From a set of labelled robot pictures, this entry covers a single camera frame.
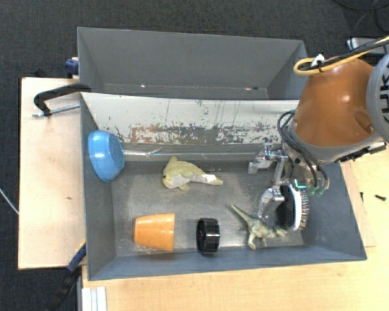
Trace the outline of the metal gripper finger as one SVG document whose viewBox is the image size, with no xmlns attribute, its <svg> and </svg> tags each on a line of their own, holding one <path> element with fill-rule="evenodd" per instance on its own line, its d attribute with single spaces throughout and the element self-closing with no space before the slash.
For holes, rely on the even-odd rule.
<svg viewBox="0 0 389 311">
<path fill-rule="evenodd" d="M 285 164 L 289 160 L 281 143 L 264 143 L 254 158 L 248 163 L 248 173 L 255 174 L 272 164 Z"/>
<path fill-rule="evenodd" d="M 269 187 L 262 193 L 258 209 L 258 217 L 268 225 L 278 222 L 276 210 L 285 201 L 281 187 Z"/>
</svg>

